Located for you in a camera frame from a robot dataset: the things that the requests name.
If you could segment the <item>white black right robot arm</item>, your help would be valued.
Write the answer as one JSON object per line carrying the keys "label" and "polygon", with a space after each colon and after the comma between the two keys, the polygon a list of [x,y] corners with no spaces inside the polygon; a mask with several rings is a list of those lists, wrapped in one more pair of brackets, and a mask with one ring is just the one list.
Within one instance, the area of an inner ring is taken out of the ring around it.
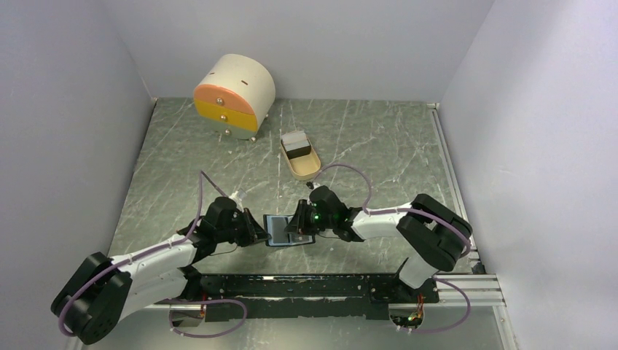
{"label": "white black right robot arm", "polygon": [[297,204],[285,232],[315,236],[331,230],[347,242],[399,237],[411,253],[393,283],[395,296],[410,302],[423,283],[440,271],[451,272],[471,248],[472,226],[430,195],[421,193],[409,203],[386,209],[345,205],[327,186],[310,192]]}

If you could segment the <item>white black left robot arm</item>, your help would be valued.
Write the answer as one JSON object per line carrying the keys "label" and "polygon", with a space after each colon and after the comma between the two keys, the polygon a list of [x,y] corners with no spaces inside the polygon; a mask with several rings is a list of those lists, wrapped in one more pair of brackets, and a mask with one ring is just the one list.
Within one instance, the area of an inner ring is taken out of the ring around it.
{"label": "white black left robot arm", "polygon": [[249,209],[218,197],[204,215],[163,242],[114,257],[101,252],[86,257],[52,301],[51,312],[65,334],[86,345],[96,343],[151,304],[210,301],[214,295],[204,291],[194,263],[211,256],[219,244],[246,247],[267,238]]}

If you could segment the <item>beige oval plastic tray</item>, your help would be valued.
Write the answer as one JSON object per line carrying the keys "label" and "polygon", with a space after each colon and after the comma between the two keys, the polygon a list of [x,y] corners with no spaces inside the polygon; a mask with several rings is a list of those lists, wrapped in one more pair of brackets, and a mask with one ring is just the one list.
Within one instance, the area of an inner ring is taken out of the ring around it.
{"label": "beige oval plastic tray", "polygon": [[306,155],[303,157],[297,157],[294,159],[288,159],[288,157],[283,151],[283,147],[281,145],[281,138],[280,138],[281,154],[283,155],[283,158],[286,161],[292,173],[292,176],[297,180],[312,179],[321,169],[321,161],[311,141],[310,141],[310,144],[311,144],[311,151],[309,155]]}

